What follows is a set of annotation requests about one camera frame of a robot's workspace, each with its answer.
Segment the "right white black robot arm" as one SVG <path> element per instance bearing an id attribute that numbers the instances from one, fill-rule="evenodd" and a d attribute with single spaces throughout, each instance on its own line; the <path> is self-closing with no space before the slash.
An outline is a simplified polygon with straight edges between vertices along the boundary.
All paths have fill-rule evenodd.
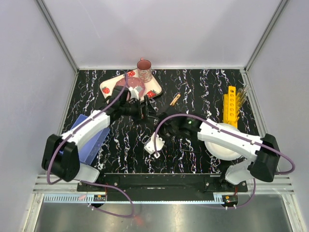
<path id="1" fill-rule="evenodd" d="M 163 140 L 179 135 L 203 141 L 208 150 L 210 144 L 218 145 L 245 160 L 230 165 L 219 179 L 223 191 L 231 191 L 236 185 L 248 179 L 258 179 L 270 183 L 277 174 L 280 149 L 276 138 L 271 134 L 264 137 L 242 133 L 191 114 L 166 114 L 159 116 L 160 121 L 154 136 Z"/>

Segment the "yellow test tube rack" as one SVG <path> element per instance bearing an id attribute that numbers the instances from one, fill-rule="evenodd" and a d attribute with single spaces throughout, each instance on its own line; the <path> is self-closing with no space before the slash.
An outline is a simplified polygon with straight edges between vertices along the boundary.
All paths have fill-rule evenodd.
<path id="1" fill-rule="evenodd" d="M 223 122 L 235 128 L 238 128 L 239 120 L 239 97 L 236 87 L 229 86 L 228 91 L 224 94 L 223 103 Z"/>

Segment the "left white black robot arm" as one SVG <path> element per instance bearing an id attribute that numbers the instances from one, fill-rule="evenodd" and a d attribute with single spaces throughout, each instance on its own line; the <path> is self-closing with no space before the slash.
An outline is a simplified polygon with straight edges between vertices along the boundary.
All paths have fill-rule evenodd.
<path id="1" fill-rule="evenodd" d="M 108 128 L 122 116 L 130 116 L 135 123 L 145 123 L 155 118 L 148 95 L 139 98 L 137 88 L 115 86 L 101 108 L 93 111 L 83 122 L 62 135 L 52 134 L 47 138 L 42 159 L 42 168 L 66 182 L 87 182 L 93 191 L 104 187 L 104 179 L 98 169 L 80 162 L 82 148 L 100 131 Z"/>

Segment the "glass test tube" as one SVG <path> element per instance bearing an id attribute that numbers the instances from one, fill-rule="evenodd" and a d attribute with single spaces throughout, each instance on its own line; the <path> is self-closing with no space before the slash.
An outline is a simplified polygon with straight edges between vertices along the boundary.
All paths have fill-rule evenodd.
<path id="1" fill-rule="evenodd" d="M 240 105 L 243 105 L 245 102 L 246 102 L 246 99 L 247 99 L 247 95 L 248 95 L 248 92 L 250 91 L 250 87 L 248 85 L 245 85 L 247 88 L 246 88 L 246 93 L 243 95 L 243 99 L 242 101 L 240 102 Z"/>
<path id="2" fill-rule="evenodd" d="M 248 91 L 249 91 L 249 86 L 248 85 L 245 85 L 241 89 L 241 91 L 239 93 L 239 107 L 241 107 L 244 104 L 244 102 L 246 101 L 246 97 L 247 97 Z"/>
<path id="3" fill-rule="evenodd" d="M 243 95 L 246 93 L 246 86 L 244 86 L 243 88 L 239 88 L 237 90 L 237 95 L 236 95 L 236 100 L 238 103 L 240 103 L 243 99 Z"/>

